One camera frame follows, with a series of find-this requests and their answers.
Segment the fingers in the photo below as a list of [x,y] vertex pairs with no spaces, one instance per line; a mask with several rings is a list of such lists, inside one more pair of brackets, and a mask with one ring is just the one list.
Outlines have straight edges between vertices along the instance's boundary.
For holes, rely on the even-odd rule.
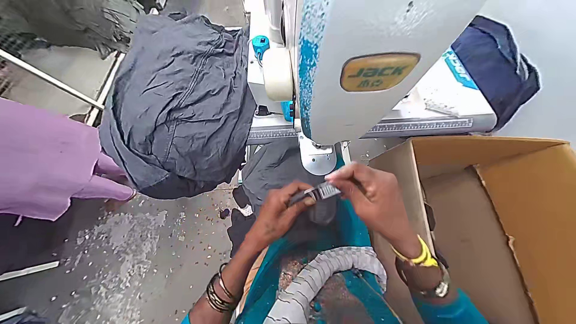
[[352,202],[354,208],[370,204],[368,198],[366,198],[366,196],[360,190],[360,188],[358,188],[358,186],[356,186],[352,181],[336,179],[336,180],[330,180],[330,184],[340,189],[340,191],[342,191],[342,193],[346,196],[346,198],[348,198]]
[[300,181],[294,181],[291,184],[288,184],[284,188],[280,189],[279,195],[280,195],[283,202],[288,202],[288,201],[290,201],[290,198],[294,194],[296,194],[300,191],[310,189],[310,188],[312,188],[312,186],[307,184],[307,183],[300,182]]
[[352,164],[345,165],[342,168],[328,174],[326,180],[345,180],[356,179],[361,185],[368,186],[374,179],[374,170],[363,164],[352,162]]
[[313,206],[315,203],[316,201],[314,199],[306,197],[296,202],[294,205],[288,207],[288,209],[286,209],[284,212],[283,217],[279,221],[286,222],[287,225],[291,227],[296,217],[298,217],[298,215],[300,215],[308,207]]

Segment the measuring ruler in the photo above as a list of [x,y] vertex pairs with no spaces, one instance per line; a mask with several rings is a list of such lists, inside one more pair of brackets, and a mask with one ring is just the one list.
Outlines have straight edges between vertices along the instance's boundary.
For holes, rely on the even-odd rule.
[[[378,123],[361,138],[426,135],[422,131],[465,129],[469,127],[472,127],[472,118],[425,120],[419,122]],[[292,128],[251,130],[250,134],[248,135],[248,145],[267,144],[278,138],[290,138],[297,136],[298,135],[296,134],[296,131]]]

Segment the teal fabric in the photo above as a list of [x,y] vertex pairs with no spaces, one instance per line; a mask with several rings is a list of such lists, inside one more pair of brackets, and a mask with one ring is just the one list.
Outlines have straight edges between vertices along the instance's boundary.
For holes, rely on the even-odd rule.
[[[344,165],[338,157],[336,168]],[[243,312],[238,316],[238,324],[262,323],[270,312],[280,277],[280,256],[292,249],[324,251],[339,246],[371,246],[370,236],[366,225],[354,212],[350,201],[339,200],[336,214],[338,230],[324,231],[316,242],[307,242],[297,246],[286,238],[281,238],[271,244],[263,259],[254,281],[248,292]],[[384,302],[381,288],[373,273],[359,270],[341,272],[344,276],[348,291],[355,295],[365,306],[368,315],[374,323],[399,323],[392,311]],[[458,299],[444,306],[435,306],[415,300],[416,306],[427,324],[484,324],[486,320],[480,315],[470,299],[459,291]]]
[[[344,166],[344,162],[339,156],[336,168],[342,166]],[[316,242],[296,246],[285,238],[281,238],[269,246],[262,265],[252,282],[244,311],[238,317],[237,323],[262,323],[270,312],[276,300],[280,277],[279,262],[280,256],[284,252],[295,248],[324,251],[340,246],[371,246],[368,229],[354,212],[350,201],[339,200],[336,223],[338,225],[336,233],[324,231],[320,234],[322,238]],[[398,323],[398,320],[384,303],[381,288],[374,274],[369,272],[354,274],[350,270],[342,272],[342,274],[345,277],[348,290],[364,304],[375,323]]]
[[414,305],[426,324],[488,324],[470,298],[458,289],[458,298],[447,305],[433,305],[412,296]]

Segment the cardboard box flap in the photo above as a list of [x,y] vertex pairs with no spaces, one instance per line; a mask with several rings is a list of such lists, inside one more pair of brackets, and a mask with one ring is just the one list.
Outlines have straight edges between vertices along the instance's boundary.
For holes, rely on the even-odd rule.
[[432,237],[428,230],[428,220],[423,203],[424,197],[420,188],[412,143],[406,141],[395,146],[370,160],[369,165],[396,175],[398,184],[402,189],[402,198],[410,224],[429,246],[432,246]]
[[414,147],[421,179],[567,143],[537,138],[485,136],[415,137],[409,141]]
[[[550,147],[481,164],[477,171],[504,231],[513,237],[513,249],[540,322],[573,323],[576,156],[569,144],[554,143],[517,142],[514,145],[521,147],[516,152]],[[496,145],[491,151],[501,156],[505,152],[500,149],[513,147],[497,142],[490,145]]]
[[435,248],[489,323],[534,324],[530,300],[490,197],[474,168],[422,181]]

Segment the industrial sewing machine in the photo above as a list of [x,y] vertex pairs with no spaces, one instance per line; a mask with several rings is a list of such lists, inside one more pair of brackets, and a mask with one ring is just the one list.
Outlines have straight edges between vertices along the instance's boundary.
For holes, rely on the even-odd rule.
[[350,140],[491,130],[450,50],[484,2],[245,0],[259,105],[248,144],[297,137],[304,167],[324,175]]

